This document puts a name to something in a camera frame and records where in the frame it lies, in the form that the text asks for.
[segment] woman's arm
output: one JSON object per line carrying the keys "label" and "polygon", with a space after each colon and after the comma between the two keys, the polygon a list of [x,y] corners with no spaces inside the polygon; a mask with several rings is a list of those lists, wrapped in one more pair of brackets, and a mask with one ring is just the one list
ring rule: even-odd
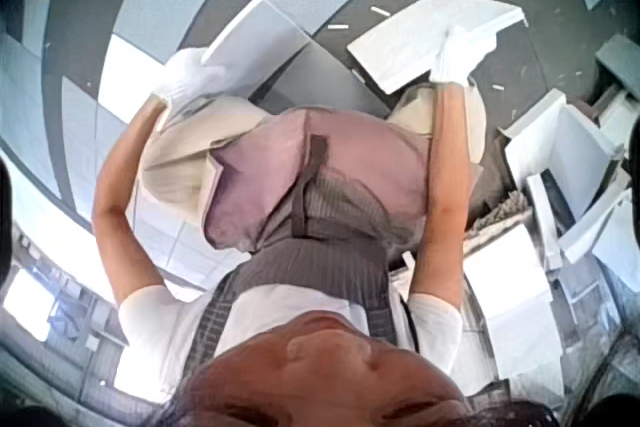
{"label": "woman's arm", "polygon": [[464,87],[495,36],[474,39],[453,27],[436,57],[430,80],[436,84],[433,140],[429,154],[427,222],[410,292],[430,294],[462,307],[462,243],[471,194]]}
{"label": "woman's arm", "polygon": [[92,224],[98,250],[116,303],[163,279],[125,215],[138,173],[138,164],[156,121],[166,104],[152,95],[116,142],[102,166],[93,202]]}

